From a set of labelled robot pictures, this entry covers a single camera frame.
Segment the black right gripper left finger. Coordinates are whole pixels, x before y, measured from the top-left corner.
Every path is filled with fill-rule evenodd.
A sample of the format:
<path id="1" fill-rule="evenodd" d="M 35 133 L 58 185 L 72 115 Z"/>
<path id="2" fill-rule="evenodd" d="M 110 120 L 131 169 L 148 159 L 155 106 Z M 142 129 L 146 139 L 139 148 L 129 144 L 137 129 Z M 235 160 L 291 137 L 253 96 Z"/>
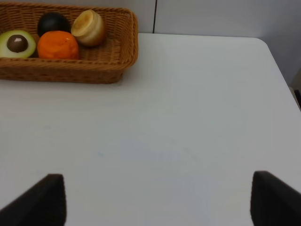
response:
<path id="1" fill-rule="evenodd" d="M 62 174 L 48 174 L 0 210 L 2 226 L 63 226 L 66 219 Z"/>

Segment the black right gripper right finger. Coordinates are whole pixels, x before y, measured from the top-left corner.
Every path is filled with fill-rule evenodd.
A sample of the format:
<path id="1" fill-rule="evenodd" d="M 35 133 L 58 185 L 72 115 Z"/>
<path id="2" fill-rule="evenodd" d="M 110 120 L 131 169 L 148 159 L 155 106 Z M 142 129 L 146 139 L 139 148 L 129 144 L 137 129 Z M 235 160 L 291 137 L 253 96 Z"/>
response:
<path id="1" fill-rule="evenodd" d="M 250 214 L 255 226 L 299 226 L 301 193 L 268 171 L 256 171 Z"/>

